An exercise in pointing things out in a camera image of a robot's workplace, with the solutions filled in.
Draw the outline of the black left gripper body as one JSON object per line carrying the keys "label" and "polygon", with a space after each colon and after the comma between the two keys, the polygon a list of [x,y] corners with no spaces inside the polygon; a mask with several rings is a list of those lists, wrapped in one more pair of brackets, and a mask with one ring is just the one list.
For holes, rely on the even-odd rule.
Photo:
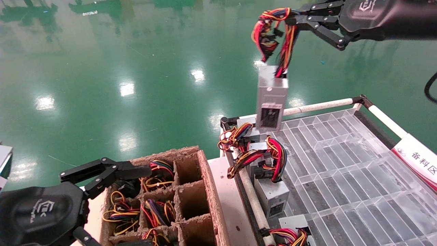
{"label": "black left gripper body", "polygon": [[2,246],[69,246],[88,215],[85,193],[70,182],[2,192],[0,207]]}

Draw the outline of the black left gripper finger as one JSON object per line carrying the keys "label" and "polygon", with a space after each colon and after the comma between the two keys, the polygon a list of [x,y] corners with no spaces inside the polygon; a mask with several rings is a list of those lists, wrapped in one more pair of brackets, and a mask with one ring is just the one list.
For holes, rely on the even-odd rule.
{"label": "black left gripper finger", "polygon": [[[76,241],[80,242],[83,246],[101,246],[95,238],[93,238],[83,227],[78,227],[72,232]],[[153,246],[153,242],[150,239],[139,240],[133,242],[118,243],[116,246]]]}
{"label": "black left gripper finger", "polygon": [[61,182],[77,184],[91,180],[84,187],[88,199],[94,199],[117,180],[132,180],[152,174],[149,165],[135,166],[130,161],[116,162],[109,158],[101,158],[60,174]]}

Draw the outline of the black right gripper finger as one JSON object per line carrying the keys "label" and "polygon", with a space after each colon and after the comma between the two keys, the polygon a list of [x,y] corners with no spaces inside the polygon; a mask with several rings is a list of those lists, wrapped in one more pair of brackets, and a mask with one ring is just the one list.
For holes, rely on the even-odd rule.
{"label": "black right gripper finger", "polygon": [[296,26],[300,31],[311,31],[317,37],[340,51],[345,50],[350,42],[348,36],[340,36],[334,33],[335,30],[340,29],[337,16],[294,15],[288,17],[285,23],[290,26]]}
{"label": "black right gripper finger", "polygon": [[306,4],[300,8],[303,15],[339,15],[345,0],[323,0],[321,3]]}

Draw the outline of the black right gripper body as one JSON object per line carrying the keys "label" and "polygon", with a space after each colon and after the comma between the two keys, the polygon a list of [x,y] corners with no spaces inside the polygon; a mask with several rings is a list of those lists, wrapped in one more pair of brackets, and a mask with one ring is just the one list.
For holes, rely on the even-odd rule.
{"label": "black right gripper body", "polygon": [[357,39],[435,40],[436,11],[431,0],[346,0],[339,25]]}

